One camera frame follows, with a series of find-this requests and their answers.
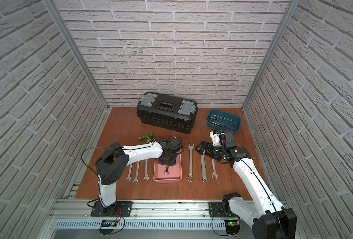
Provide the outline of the large combination wrench 19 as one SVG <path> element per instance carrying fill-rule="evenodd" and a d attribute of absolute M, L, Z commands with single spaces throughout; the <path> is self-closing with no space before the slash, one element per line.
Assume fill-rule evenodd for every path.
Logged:
<path fill-rule="evenodd" d="M 213 169 L 212 178 L 218 179 L 218 175 L 217 175 L 217 173 L 216 173 L 215 161 L 216 161 L 216 160 L 214 160 L 213 158 L 211 159 L 211 162 L 212 162 L 212 169 Z"/>

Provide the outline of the small combination wrench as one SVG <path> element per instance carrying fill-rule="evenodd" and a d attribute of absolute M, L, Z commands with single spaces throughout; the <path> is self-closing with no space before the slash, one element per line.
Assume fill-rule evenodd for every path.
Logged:
<path fill-rule="evenodd" d="M 168 175 L 169 175 L 169 166 L 168 166 L 168 165 L 166 166 L 166 169 L 165 169 L 165 171 L 164 171 L 164 175 L 165 175 L 165 176 L 168 176 Z"/>
<path fill-rule="evenodd" d="M 134 184 L 138 184 L 138 182 L 139 182 L 139 179 L 138 179 L 138 176 L 139 176 L 139 169 L 140 169 L 140 162 L 138 161 L 138 162 L 137 162 L 137 167 L 136 167 L 135 178 L 134 178 L 134 180 L 133 180 L 133 183 L 134 183 Z"/>
<path fill-rule="evenodd" d="M 148 175 L 148 159 L 145 160 L 145 176 L 143 178 L 143 181 L 148 182 L 149 181 L 149 175 Z"/>
<path fill-rule="evenodd" d="M 131 180 L 131 171 L 132 171 L 132 164 L 129 165 L 129 171 L 128 171 L 128 176 L 126 177 L 127 181 Z"/>

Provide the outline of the pink plastic storage box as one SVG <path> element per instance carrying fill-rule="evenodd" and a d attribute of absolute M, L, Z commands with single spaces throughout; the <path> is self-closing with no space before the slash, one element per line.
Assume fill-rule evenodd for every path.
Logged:
<path fill-rule="evenodd" d="M 168 168 L 168 175 L 164 174 L 166 170 L 165 165 L 159 164 L 155 161 L 154 165 L 154 181 L 157 183 L 179 183 L 182 179 L 182 164 L 181 164 L 181 155 L 176 157 L 176 164 Z"/>

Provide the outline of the adjustable wrench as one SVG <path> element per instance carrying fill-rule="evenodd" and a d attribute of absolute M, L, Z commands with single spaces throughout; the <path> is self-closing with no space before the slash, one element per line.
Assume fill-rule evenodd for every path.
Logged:
<path fill-rule="evenodd" d="M 200 158 L 201 158 L 202 182 L 207 183 L 207 173 L 206 173 L 206 167 L 205 167 L 205 151 L 203 151 Z"/>

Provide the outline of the large combination wrench 22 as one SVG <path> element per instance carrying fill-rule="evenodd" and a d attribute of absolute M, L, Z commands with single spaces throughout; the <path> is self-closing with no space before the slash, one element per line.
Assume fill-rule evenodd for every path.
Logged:
<path fill-rule="evenodd" d="M 193 149 L 194 149 L 194 144 L 188 145 L 189 148 L 189 176 L 188 176 L 188 182 L 193 182 Z"/>

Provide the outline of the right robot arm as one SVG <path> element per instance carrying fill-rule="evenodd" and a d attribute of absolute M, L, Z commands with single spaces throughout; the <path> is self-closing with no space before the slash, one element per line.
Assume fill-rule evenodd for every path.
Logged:
<path fill-rule="evenodd" d="M 255 239 L 293 239 L 295 238 L 297 216 L 293 209 L 285 208 L 271 192 L 257 171 L 250 153 L 244 147 L 233 143 L 214 146 L 202 141 L 195 150 L 202 156 L 220 161 L 225 160 L 239 175 L 246 186 L 253 205 L 248 204 L 238 193 L 224 195 L 221 206 L 214 209 L 216 215 L 237 216 L 251 229 Z"/>

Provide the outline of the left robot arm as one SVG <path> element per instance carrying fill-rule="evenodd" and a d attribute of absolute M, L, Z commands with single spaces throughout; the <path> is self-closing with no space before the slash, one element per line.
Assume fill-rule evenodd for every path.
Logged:
<path fill-rule="evenodd" d="M 178 138 L 135 146 L 113 143 L 95 162 L 99 178 L 99 202 L 104 208 L 116 205 L 116 183 L 127 165 L 154 158 L 161 165 L 174 166 L 182 149 L 182 142 Z"/>

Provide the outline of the teal plastic bin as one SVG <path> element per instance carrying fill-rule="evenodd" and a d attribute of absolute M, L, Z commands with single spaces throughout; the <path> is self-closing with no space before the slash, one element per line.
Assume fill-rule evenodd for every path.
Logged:
<path fill-rule="evenodd" d="M 222 123 L 212 122 L 210 118 L 217 118 L 222 121 Z M 214 130 L 231 130 L 234 133 L 238 132 L 241 127 L 241 118 L 237 115 L 213 109 L 211 110 L 206 118 L 207 126 Z"/>

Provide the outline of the black plastic toolbox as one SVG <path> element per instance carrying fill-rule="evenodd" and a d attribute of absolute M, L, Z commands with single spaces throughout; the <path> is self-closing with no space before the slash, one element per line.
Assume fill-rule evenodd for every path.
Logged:
<path fill-rule="evenodd" d="M 137 105 L 142 123 L 190 134 L 198 112 L 197 102 L 160 93 L 147 92 Z"/>

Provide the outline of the right controller board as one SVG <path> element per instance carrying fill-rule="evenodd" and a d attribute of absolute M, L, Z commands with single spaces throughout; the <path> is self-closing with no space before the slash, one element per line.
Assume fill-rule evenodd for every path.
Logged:
<path fill-rule="evenodd" d="M 229 237 L 236 236 L 241 229 L 241 221 L 224 221 L 226 233 Z"/>

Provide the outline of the controller board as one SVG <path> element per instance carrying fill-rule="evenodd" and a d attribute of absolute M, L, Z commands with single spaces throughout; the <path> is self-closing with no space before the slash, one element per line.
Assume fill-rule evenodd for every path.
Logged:
<path fill-rule="evenodd" d="M 229 237 L 236 236 L 241 229 L 241 221 L 224 221 L 226 233 Z"/>
<path fill-rule="evenodd" d="M 118 225 L 118 220 L 103 220 L 100 225 L 99 231 L 102 236 L 108 236 L 117 232 L 116 228 Z"/>

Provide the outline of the left controller board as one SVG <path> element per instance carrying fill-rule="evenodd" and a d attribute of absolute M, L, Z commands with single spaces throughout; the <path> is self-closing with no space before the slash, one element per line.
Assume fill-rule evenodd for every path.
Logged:
<path fill-rule="evenodd" d="M 99 231 L 102 236 L 108 236 L 117 232 L 116 228 L 118 225 L 118 220 L 103 220 L 100 225 Z"/>

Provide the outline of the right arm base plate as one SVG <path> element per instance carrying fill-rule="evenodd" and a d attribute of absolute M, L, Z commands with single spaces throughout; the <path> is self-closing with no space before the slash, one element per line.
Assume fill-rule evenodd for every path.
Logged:
<path fill-rule="evenodd" d="M 227 201 L 210 201 L 208 202 L 209 215 L 211 218 L 218 217 L 229 217 L 238 218 L 238 215 L 234 214 L 229 207 Z"/>

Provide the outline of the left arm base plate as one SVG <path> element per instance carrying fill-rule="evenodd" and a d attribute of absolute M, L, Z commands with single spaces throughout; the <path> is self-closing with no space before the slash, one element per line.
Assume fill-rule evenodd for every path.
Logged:
<path fill-rule="evenodd" d="M 129 217 L 132 209 L 132 201 L 117 201 L 116 203 L 104 207 L 100 201 L 96 201 L 92 207 L 91 217 Z"/>

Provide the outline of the aluminium front rail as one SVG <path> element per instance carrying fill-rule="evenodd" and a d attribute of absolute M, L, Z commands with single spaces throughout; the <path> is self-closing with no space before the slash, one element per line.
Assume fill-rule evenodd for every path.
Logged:
<path fill-rule="evenodd" d="M 58 199 L 49 212 L 49 220 L 209 220 L 208 202 L 222 200 L 134 200 L 129 217 L 91 217 L 95 202 L 82 199 Z"/>

